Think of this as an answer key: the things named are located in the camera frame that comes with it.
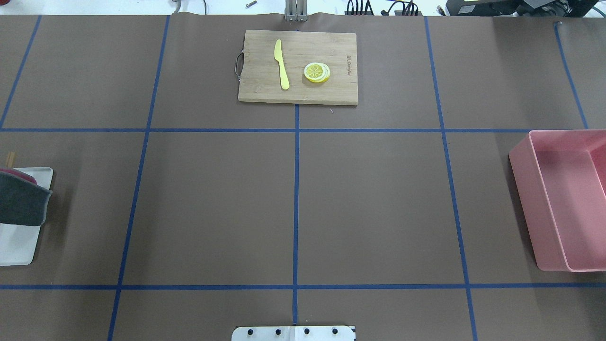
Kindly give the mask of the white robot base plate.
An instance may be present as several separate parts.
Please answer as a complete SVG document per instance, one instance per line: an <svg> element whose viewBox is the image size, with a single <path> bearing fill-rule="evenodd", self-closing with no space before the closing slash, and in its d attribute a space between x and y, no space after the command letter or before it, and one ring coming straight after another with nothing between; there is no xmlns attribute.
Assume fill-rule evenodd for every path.
<svg viewBox="0 0 606 341"><path fill-rule="evenodd" d="M232 341L355 341L354 326L242 326Z"/></svg>

